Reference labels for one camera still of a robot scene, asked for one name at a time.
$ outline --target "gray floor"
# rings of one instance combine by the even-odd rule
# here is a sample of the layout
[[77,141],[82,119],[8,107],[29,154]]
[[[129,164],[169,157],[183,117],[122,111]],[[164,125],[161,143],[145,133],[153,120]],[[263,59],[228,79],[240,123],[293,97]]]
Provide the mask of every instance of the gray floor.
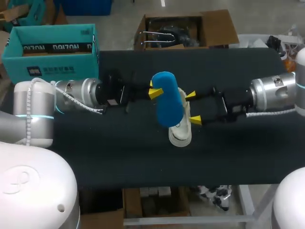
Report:
[[[298,0],[114,0],[112,13],[106,17],[68,17],[69,23],[95,23],[98,30],[101,50],[131,50],[133,37],[146,13],[191,12],[228,9],[235,29],[241,33],[283,34],[296,24],[301,35],[305,36],[305,4]],[[254,205],[261,200],[268,185],[251,185]],[[239,214],[239,199],[232,197],[229,212],[218,211],[209,204],[191,203],[192,215]],[[173,226],[183,229],[242,229],[243,224]],[[266,222],[263,229],[269,229]]]

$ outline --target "black tablecloth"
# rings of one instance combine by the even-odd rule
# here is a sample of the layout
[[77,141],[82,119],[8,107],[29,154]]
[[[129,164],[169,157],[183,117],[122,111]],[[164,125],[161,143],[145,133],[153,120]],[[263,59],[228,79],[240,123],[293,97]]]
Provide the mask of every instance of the black tablecloth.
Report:
[[[255,78],[285,71],[270,49],[101,52],[100,73],[117,68],[126,79],[148,83],[160,71],[175,74],[187,93],[198,87],[248,86]],[[2,110],[12,112],[12,90]],[[191,114],[214,110],[191,103]],[[278,183],[305,167],[305,119],[297,114],[241,118],[233,124],[192,126],[192,142],[171,145],[158,125],[153,102],[139,101],[124,114],[56,114],[50,148],[72,167],[80,187],[121,188]]]

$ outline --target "white cable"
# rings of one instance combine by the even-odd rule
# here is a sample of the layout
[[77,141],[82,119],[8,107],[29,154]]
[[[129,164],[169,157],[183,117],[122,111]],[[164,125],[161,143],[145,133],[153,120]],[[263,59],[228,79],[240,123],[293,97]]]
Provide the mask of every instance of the white cable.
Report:
[[102,111],[103,109],[93,109],[91,107],[88,107],[84,104],[82,104],[81,102],[77,101],[76,99],[74,99],[72,96],[68,95],[67,93],[65,93],[63,90],[57,88],[55,86],[54,83],[49,83],[41,78],[34,78],[31,80],[28,92],[27,92],[27,116],[26,116],[26,135],[27,135],[27,140],[26,140],[26,146],[30,146],[31,145],[31,91],[32,91],[32,87],[36,82],[41,82],[41,83],[48,83],[51,84],[55,87],[55,89],[60,92],[61,94],[63,94],[64,96],[66,96],[68,99],[70,99],[72,102],[76,103],[77,105],[81,106],[82,108],[84,108],[87,111],[90,112],[94,112],[97,114],[102,115]]
[[94,112],[94,113],[97,113],[97,114],[100,114],[102,115],[102,111],[103,109],[93,109],[91,107],[88,107],[84,104],[82,104],[81,102],[79,102],[78,100],[74,99],[72,96],[68,95],[67,93],[65,93],[63,90],[59,89],[58,87],[56,87],[56,90],[60,93],[62,93],[64,96],[66,96],[68,99],[70,99],[72,102],[76,103],[78,106],[81,106],[82,108],[84,108],[85,110],[87,111],[90,111],[90,112]]
[[247,118],[258,117],[258,116],[270,116],[270,115],[284,115],[287,113],[294,112],[295,109],[285,110],[285,111],[276,111],[276,112],[257,112],[257,113],[246,113]]

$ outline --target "blue sponge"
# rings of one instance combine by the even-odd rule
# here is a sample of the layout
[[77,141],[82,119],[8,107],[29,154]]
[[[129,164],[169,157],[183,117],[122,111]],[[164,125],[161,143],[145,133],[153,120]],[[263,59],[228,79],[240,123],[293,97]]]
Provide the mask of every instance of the blue sponge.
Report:
[[170,72],[157,73],[152,77],[153,88],[162,88],[163,94],[157,100],[157,119],[160,125],[172,127],[179,124],[183,118],[184,108],[174,74]]

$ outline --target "blue box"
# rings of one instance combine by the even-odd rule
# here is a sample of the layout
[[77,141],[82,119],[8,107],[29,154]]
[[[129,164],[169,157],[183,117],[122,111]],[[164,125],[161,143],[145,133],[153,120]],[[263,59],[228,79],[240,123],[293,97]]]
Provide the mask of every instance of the blue box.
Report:
[[98,78],[95,25],[14,27],[2,62],[13,83],[33,77],[48,82]]
[[14,26],[32,26],[41,25],[44,12],[46,10],[46,4],[44,0],[10,0],[8,9],[13,6],[19,6],[23,4],[29,4],[30,11],[24,18],[17,18],[11,22],[4,23],[4,28],[7,32],[10,32]]
[[67,16],[105,16],[111,13],[112,0],[61,0]]

